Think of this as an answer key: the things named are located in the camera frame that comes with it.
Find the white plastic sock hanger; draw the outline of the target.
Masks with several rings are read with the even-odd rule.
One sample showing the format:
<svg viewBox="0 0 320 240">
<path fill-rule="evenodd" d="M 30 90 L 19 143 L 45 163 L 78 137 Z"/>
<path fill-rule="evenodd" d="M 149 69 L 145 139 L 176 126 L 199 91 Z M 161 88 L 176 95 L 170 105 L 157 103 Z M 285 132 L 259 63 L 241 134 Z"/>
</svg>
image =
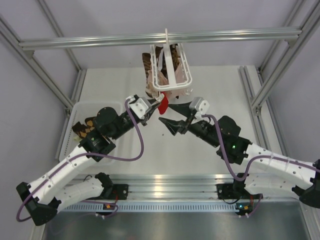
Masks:
<svg viewBox="0 0 320 240">
<path fill-rule="evenodd" d="M 180 55 L 180 64 L 183 69 L 183 81 L 177 82 L 175 77 L 175 71 L 173 67 L 173 61 L 170 51 L 170 45 L 177 44 L 177 51 Z M 166 69 L 167 69 L 167 85 L 160 85 L 160 81 L 158 79 L 158 71 L 159 68 L 157 66 L 157 58 L 156 58 L 156 46 L 163 47 L 164 58 L 166 62 Z M 152 44 L 150 45 L 150 55 L 151 55 L 151 72 L 152 72 L 152 84 L 153 87 L 158 90 L 159 92 L 171 91 L 171 90 L 178 90 L 184 88 L 190 88 L 193 83 L 193 78 L 190 71 L 190 66 L 186 57 L 185 49 L 182 43 L 174 42 L 169 40 L 169 33 L 168 29 L 165 29 L 164 32 L 164 43 Z"/>
</svg>

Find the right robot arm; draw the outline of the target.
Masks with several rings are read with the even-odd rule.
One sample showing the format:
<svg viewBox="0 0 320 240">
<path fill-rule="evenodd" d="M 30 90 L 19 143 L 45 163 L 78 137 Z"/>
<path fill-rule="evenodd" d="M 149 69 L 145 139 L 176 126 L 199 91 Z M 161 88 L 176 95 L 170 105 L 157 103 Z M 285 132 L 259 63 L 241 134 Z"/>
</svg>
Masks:
<svg viewBox="0 0 320 240">
<path fill-rule="evenodd" d="M 305 162 L 283 156 L 240 136 L 241 128 L 227 115 L 216 119 L 208 114 L 209 103 L 196 99 L 169 104 L 185 120 L 160 117 L 172 135 L 187 132 L 217 149 L 233 177 L 233 192 L 238 198 L 250 195 L 276 195 L 320 207 L 320 162 Z"/>
</svg>

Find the red sock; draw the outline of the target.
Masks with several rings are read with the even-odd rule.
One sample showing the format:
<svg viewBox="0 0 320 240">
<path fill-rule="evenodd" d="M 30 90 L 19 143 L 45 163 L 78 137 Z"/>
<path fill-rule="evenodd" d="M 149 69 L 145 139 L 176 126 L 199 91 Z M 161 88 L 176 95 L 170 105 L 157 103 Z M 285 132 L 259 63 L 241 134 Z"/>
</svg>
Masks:
<svg viewBox="0 0 320 240">
<path fill-rule="evenodd" d="M 163 98 L 162 98 L 161 103 L 160 103 L 160 105 L 158 106 L 157 109 L 159 111 L 159 114 L 163 115 L 168 109 L 169 100 L 168 100 L 165 92 L 161 92 L 160 95 L 163 96 Z"/>
</svg>

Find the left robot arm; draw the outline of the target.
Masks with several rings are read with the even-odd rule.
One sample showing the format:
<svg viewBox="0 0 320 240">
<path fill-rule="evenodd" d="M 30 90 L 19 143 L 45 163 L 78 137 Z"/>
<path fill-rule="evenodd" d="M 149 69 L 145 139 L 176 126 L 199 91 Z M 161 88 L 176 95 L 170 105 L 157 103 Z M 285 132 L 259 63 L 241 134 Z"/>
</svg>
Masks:
<svg viewBox="0 0 320 240">
<path fill-rule="evenodd" d="M 93 129 L 62 161 L 38 179 L 30 183 L 21 182 L 16 187 L 22 200 L 16 220 L 20 223 L 32 220 L 36 226 L 42 226 L 70 205 L 91 198 L 109 198 L 113 194 L 114 184 L 103 172 L 82 183 L 67 184 L 104 158 L 122 162 L 140 159 L 145 146 L 138 124 L 146 126 L 160 104 L 161 101 L 157 99 L 132 95 L 126 98 L 125 112 L 122 114 L 117 114 L 114 108 L 108 106 L 100 109 L 92 120 Z M 110 153 L 116 148 L 113 141 L 131 129 L 136 130 L 140 141 L 138 156 L 111 156 Z"/>
</svg>

